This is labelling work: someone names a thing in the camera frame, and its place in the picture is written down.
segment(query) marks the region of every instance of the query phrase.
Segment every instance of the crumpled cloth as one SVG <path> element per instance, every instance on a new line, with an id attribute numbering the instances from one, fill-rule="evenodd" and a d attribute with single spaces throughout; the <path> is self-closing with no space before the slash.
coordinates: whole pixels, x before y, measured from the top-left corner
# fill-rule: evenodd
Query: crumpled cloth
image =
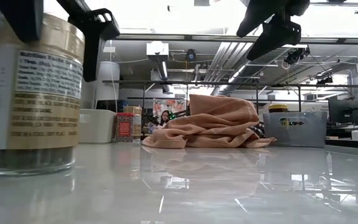
<path id="1" fill-rule="evenodd" d="M 249 127 L 259 123 L 254 104 L 225 96 L 190 95 L 191 116 L 171 120 L 145 138 L 157 148 L 258 148 L 275 138 L 260 139 Z"/>

